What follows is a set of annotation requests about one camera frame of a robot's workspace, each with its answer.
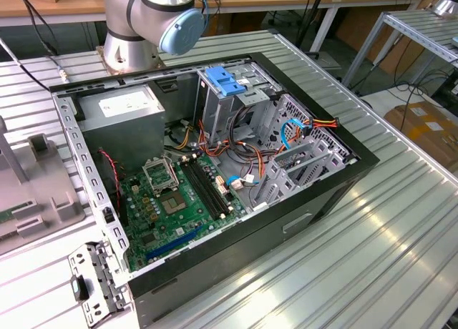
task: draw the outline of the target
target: aluminum workbench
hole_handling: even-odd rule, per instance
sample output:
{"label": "aluminum workbench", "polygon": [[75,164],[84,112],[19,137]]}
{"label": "aluminum workbench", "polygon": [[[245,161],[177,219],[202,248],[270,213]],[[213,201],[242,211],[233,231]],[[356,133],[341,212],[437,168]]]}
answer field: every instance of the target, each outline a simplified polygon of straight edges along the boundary
{"label": "aluminum workbench", "polygon": [[427,9],[386,12],[380,15],[363,46],[359,49],[358,54],[343,78],[342,83],[344,85],[348,86],[350,84],[372,44],[379,37],[385,25],[391,26],[394,32],[374,60],[374,65],[379,64],[386,54],[389,53],[394,42],[403,34],[429,51],[428,61],[418,70],[412,80],[413,82],[422,75],[434,57],[440,57],[444,61],[458,66],[458,48],[452,44],[452,38],[458,36],[458,19],[445,19]]}
{"label": "aluminum workbench", "polygon": [[[458,180],[398,134],[282,36],[201,39],[166,65],[261,51],[381,160],[331,215],[152,328],[440,328],[458,307]],[[106,75],[94,52],[63,56],[71,80]],[[25,61],[47,84],[45,59]],[[15,147],[45,132],[84,203],[83,222],[0,258],[2,328],[85,328],[67,255],[99,240],[49,95],[13,63],[0,64],[0,114]],[[127,311],[102,329],[138,328]]]}

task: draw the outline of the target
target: ram slot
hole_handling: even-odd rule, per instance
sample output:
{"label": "ram slot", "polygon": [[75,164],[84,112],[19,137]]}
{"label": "ram slot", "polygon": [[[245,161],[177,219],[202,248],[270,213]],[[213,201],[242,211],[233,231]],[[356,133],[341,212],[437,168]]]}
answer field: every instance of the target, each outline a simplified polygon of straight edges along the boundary
{"label": "ram slot", "polygon": [[202,186],[207,190],[210,196],[214,199],[214,201],[216,202],[215,205],[218,206],[221,213],[223,213],[224,215],[227,215],[229,213],[229,209],[225,201],[222,199],[223,195],[220,194],[215,189],[212,182],[208,180],[207,175],[205,174],[202,167],[198,163],[193,164],[193,169],[194,169],[194,173],[198,176],[199,180],[205,180],[205,182],[202,182]]}
{"label": "ram slot", "polygon": [[181,166],[185,176],[214,220],[227,215],[229,209],[197,163]]}

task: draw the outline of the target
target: blue pcie slot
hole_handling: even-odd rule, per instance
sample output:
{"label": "blue pcie slot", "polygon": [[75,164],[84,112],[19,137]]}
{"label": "blue pcie slot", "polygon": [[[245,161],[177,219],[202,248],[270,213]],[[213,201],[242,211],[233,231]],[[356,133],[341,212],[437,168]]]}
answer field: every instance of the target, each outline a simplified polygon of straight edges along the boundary
{"label": "blue pcie slot", "polygon": [[194,237],[197,236],[198,231],[201,228],[202,228],[202,225],[197,227],[193,231],[183,235],[182,237],[179,237],[179,238],[173,240],[172,242],[169,242],[168,244],[163,245],[162,247],[159,247],[159,248],[156,248],[156,249],[152,250],[151,252],[146,254],[146,260],[149,260],[149,259],[152,259],[152,258],[157,257],[159,255],[162,255],[165,252],[168,252],[169,250],[172,250],[172,249],[178,247],[179,245],[182,245],[183,243],[185,243],[187,241],[191,241]]}

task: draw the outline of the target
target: blue drive bay latch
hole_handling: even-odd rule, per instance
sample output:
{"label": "blue drive bay latch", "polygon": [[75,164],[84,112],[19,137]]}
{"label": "blue drive bay latch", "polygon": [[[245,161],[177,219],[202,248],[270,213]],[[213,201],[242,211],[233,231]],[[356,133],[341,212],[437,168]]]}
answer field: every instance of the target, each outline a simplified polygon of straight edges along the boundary
{"label": "blue drive bay latch", "polygon": [[208,79],[221,89],[225,97],[246,92],[246,87],[238,84],[234,75],[222,67],[207,68],[205,73],[207,73]]}

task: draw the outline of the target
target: motherboard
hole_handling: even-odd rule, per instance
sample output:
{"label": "motherboard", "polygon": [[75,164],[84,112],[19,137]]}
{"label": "motherboard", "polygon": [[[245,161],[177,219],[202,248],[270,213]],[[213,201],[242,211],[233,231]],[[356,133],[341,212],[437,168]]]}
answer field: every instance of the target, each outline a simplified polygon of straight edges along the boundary
{"label": "motherboard", "polygon": [[131,272],[246,215],[206,155],[147,162],[142,173],[120,184]]}

